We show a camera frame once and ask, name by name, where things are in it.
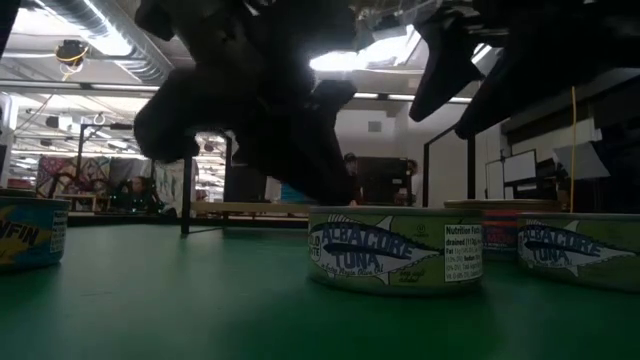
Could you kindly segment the white printed cloth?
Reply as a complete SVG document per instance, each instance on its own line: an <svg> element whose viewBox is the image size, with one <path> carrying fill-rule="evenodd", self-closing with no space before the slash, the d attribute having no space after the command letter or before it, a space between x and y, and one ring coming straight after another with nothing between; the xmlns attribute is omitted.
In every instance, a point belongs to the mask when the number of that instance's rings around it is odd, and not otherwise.
<svg viewBox="0 0 640 360"><path fill-rule="evenodd" d="M173 209L178 217L182 216L185 162L154 163L155 188L164 212Z"/></svg>

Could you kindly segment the green albacore tuna can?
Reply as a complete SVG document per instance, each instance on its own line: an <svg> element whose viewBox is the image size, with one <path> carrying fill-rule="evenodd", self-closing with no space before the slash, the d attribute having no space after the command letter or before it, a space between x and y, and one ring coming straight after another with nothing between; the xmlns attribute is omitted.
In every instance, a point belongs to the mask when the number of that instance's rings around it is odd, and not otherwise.
<svg viewBox="0 0 640 360"><path fill-rule="evenodd" d="M517 259L551 280L640 293L640 214L525 212Z"/></svg>
<svg viewBox="0 0 640 360"><path fill-rule="evenodd" d="M376 295L474 291L483 276L481 220L479 210L313 207L309 278Z"/></svg>

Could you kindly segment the blue yellowfin tuna can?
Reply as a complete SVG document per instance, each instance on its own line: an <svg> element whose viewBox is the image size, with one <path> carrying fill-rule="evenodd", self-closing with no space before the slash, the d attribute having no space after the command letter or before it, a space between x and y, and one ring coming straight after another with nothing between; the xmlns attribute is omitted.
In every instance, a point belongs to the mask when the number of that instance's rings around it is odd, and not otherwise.
<svg viewBox="0 0 640 360"><path fill-rule="evenodd" d="M0 273L59 263L68 220L67 201L0 197Z"/></svg>

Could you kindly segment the grey angled panel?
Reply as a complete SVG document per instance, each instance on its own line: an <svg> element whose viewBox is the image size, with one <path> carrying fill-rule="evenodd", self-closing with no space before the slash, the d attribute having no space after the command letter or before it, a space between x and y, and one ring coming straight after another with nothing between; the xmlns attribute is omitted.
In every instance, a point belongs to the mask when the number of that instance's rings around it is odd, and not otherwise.
<svg viewBox="0 0 640 360"><path fill-rule="evenodd" d="M553 149L554 159L574 180L606 178L610 176L596 151L594 142L584 142Z"/></svg>

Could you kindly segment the wooden shelf with black frame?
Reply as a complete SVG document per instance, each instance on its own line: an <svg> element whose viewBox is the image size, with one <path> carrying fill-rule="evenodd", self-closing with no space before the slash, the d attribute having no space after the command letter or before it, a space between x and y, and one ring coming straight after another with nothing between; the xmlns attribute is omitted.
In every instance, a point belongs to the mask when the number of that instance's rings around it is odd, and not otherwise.
<svg viewBox="0 0 640 360"><path fill-rule="evenodd" d="M429 141L423 144L423 164L422 169L425 172L425 178L423 183L423 199L422 204L426 207L428 205L428 191L429 191L429 179L427 172L429 170L429 160L430 160L430 148L432 145L440 140L441 138L447 136L449 133L455 130L456 124L454 123L450 127L446 128L439 134L433 136L429 139ZM195 233L195 231L190 232L190 226L196 225L196 219L191 218L187 213L191 210L194 210L196 213L215 213L221 216L221 224L223 225L211 225L211 226L227 226L229 221L229 215L232 213L247 213L251 215L251 221L255 220L259 217L274 217L271 215L259 215L259 214L303 214L303 217L308 217L310 213L310 209L314 205L310 204L302 204L302 203L266 203L266 202L253 202L253 203L243 203L243 202L204 202L204 201L195 201L189 204L189 209L186 210L186 205L183 206L183 217L181 220L181 231L182 234Z"/></svg>

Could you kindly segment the silver ventilation duct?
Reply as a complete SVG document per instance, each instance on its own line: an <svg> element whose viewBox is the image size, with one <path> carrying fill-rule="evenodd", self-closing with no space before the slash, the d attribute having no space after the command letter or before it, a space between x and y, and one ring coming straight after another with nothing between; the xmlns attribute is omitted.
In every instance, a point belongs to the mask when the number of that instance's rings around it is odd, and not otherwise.
<svg viewBox="0 0 640 360"><path fill-rule="evenodd" d="M74 27L102 55L145 84L160 84L173 69L158 47L116 0L35 0L45 11Z"/></svg>

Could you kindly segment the long ceiling light bar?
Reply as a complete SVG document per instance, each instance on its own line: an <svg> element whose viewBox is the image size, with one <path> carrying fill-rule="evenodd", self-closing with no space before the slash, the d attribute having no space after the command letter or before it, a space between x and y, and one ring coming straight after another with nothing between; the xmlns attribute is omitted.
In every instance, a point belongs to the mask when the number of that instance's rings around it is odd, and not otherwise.
<svg viewBox="0 0 640 360"><path fill-rule="evenodd" d="M0 79L0 90L16 93L42 93L54 95L84 95L150 98L159 90L153 85L129 85L112 83L63 82ZM413 102L415 96L407 94L356 92L353 99L392 102ZM449 104L469 104L471 98L452 97Z"/></svg>

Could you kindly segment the white board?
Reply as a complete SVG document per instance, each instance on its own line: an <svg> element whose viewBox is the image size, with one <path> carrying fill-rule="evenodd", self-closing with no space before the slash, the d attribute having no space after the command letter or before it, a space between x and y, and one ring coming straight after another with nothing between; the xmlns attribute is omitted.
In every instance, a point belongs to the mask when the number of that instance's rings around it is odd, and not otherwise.
<svg viewBox="0 0 640 360"><path fill-rule="evenodd" d="M537 156L535 150L509 157L502 156L485 164L485 198L489 200L513 200L519 186L535 183Z"/></svg>

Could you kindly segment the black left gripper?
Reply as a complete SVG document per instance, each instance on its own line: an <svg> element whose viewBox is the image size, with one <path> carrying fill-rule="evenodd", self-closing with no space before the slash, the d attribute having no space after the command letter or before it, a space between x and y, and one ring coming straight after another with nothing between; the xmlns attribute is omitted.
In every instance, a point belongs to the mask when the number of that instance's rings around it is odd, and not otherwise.
<svg viewBox="0 0 640 360"><path fill-rule="evenodd" d="M347 0L140 0L134 22L164 41L179 38L199 66L230 66L261 94L303 97L264 105L235 128L234 158L320 205L354 200L335 124L357 88L349 80L315 87L310 66L354 44L356 14ZM194 157L197 133L232 127L232 109L209 86L195 73L169 75L135 116L142 155L163 163Z"/></svg>

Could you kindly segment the black background rig frame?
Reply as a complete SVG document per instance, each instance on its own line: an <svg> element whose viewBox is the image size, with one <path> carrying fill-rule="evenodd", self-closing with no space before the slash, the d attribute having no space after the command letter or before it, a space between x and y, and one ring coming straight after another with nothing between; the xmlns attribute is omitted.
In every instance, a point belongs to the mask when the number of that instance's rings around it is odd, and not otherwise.
<svg viewBox="0 0 640 360"><path fill-rule="evenodd" d="M76 182L77 183L80 183L80 180L81 180L81 168L82 168L84 144L86 141L90 140L94 134L96 134L99 130L103 128L109 128L110 130L115 130L115 131L128 131L128 130L132 130L133 126L131 124L124 124L124 123L113 123L110 125L96 125L96 124L80 125L79 144L78 144L77 161L76 161ZM111 193L115 187L111 189L109 195L105 198L106 208L104 210L104 213L109 212L109 213L122 213L122 214L125 214L125 213L136 214L131 212L116 211L111 207Z"/></svg>

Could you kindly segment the person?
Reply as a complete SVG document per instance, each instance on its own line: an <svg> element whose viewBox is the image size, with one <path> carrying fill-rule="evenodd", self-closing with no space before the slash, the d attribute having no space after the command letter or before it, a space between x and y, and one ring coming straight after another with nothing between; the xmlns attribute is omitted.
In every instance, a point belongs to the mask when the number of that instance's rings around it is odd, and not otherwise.
<svg viewBox="0 0 640 360"><path fill-rule="evenodd" d="M350 152L344 155L344 163L349 175L352 199L350 204L355 206L362 202L362 187L358 177L358 158Z"/></svg>
<svg viewBox="0 0 640 360"><path fill-rule="evenodd" d="M111 193L111 207L116 211L159 214L164 204L151 178L134 176L121 181Z"/></svg>
<svg viewBox="0 0 640 360"><path fill-rule="evenodd" d="M410 176L408 182L409 188L407 192L407 200L411 202L413 207L422 207L423 205L423 175L420 171L416 160L409 159L407 161L407 170Z"/></svg>

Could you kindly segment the black metal table frame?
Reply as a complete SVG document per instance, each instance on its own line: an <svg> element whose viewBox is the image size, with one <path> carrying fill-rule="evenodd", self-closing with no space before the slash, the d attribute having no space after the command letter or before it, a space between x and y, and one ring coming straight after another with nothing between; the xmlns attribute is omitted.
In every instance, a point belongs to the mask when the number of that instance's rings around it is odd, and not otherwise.
<svg viewBox="0 0 640 360"><path fill-rule="evenodd" d="M162 216L70 216L69 227L115 226L115 225L178 225L179 218ZM303 218L191 218L190 227L247 227L247 228L277 228L277 229L306 229L308 221Z"/></svg>

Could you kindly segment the green table mat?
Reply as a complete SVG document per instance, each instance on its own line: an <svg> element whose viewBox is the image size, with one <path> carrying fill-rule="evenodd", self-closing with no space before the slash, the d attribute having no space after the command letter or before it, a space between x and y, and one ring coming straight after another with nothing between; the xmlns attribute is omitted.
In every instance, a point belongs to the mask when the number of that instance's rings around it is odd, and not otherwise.
<svg viewBox="0 0 640 360"><path fill-rule="evenodd" d="M72 228L0 275L0 360L640 360L640 295L489 264L482 289L381 297L309 280L296 230Z"/></svg>

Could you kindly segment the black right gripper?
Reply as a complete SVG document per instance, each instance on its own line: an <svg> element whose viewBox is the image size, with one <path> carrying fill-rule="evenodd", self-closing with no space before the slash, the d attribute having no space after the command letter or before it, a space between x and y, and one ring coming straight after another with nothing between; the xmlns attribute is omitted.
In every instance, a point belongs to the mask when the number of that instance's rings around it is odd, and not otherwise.
<svg viewBox="0 0 640 360"><path fill-rule="evenodd" d="M640 65L640 0L474 0L487 25L509 31L506 46L456 125L468 140L546 96L552 52L599 50L602 65ZM439 8L414 27L429 56L409 116L421 122L484 75L462 12Z"/></svg>

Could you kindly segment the colourful patterned cloth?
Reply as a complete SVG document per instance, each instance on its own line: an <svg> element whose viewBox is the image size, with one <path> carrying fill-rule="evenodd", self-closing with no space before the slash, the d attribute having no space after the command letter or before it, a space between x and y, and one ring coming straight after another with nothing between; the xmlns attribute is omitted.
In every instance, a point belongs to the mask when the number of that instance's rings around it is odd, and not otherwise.
<svg viewBox="0 0 640 360"><path fill-rule="evenodd" d="M98 194L109 191L110 162L107 157L82 158L43 156L39 159L36 196L53 198L59 194Z"/></svg>

